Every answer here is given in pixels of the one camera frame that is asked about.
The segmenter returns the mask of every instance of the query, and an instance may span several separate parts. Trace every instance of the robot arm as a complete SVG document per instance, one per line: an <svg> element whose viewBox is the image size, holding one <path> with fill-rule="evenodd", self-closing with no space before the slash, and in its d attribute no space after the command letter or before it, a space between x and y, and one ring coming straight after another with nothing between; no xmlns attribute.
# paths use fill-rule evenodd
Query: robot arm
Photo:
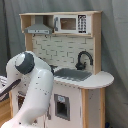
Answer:
<svg viewBox="0 0 128 128"><path fill-rule="evenodd" d="M15 61L17 57L18 55L10 59L7 63L7 85L4 87L2 85L0 86L0 100L2 100L5 95L21 81L22 74L15 68Z"/></svg>
<svg viewBox="0 0 128 128"><path fill-rule="evenodd" d="M19 84L23 74L29 76L31 81L21 109L1 128L34 128L33 121L43 116L49 107L53 89L51 67L34 53L24 52L12 58L6 69L7 86L1 89L1 96Z"/></svg>

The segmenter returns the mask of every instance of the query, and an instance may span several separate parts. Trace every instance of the faucet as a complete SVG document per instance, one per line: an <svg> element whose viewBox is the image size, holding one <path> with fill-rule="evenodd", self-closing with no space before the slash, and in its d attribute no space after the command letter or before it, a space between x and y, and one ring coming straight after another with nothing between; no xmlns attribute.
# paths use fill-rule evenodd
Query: faucet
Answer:
<svg viewBox="0 0 128 128"><path fill-rule="evenodd" d="M86 54L86 55L89 57L89 59L90 59L90 65L93 65L92 56L91 56L88 52L82 51L82 52L80 52L79 55L78 55L78 63L76 64L77 70L83 70L83 69L85 69L85 67L86 67L86 62L84 62L84 64L82 64L82 63L80 62L80 58L81 58L81 55L82 55L82 54Z"/></svg>

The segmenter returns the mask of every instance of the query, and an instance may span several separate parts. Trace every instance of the floor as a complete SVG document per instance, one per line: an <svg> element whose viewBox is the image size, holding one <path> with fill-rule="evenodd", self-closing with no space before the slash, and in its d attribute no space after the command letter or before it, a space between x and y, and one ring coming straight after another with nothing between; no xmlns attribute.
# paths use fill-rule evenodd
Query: floor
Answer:
<svg viewBox="0 0 128 128"><path fill-rule="evenodd" d="M10 100L7 99L0 102L0 127L1 125L11 119Z"/></svg>

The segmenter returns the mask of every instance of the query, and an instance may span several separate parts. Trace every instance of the microwave window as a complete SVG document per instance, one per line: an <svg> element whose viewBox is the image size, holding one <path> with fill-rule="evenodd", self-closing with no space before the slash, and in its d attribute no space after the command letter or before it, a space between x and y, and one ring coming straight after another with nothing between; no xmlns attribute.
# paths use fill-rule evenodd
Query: microwave window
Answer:
<svg viewBox="0 0 128 128"><path fill-rule="evenodd" d="M75 18L60 18L60 24L62 30L76 30Z"/></svg>

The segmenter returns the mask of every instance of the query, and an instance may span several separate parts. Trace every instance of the cabinet door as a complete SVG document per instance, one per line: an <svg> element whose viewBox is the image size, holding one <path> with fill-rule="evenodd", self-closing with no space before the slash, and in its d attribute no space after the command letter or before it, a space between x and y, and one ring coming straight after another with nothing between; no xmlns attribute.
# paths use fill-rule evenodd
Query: cabinet door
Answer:
<svg viewBox="0 0 128 128"><path fill-rule="evenodd" d="M47 127L82 128L81 104L80 89L55 83L49 109L51 119L47 120Z"/></svg>
<svg viewBox="0 0 128 128"><path fill-rule="evenodd" d="M13 112L13 117L18 113L19 109L21 108L23 101L24 101L24 96L20 95L18 92L25 92L27 89L16 87L13 89L12 92L12 112ZM46 121L46 116L42 116L37 118L34 123L32 124L33 126L38 126L41 128L45 128L45 121Z"/></svg>

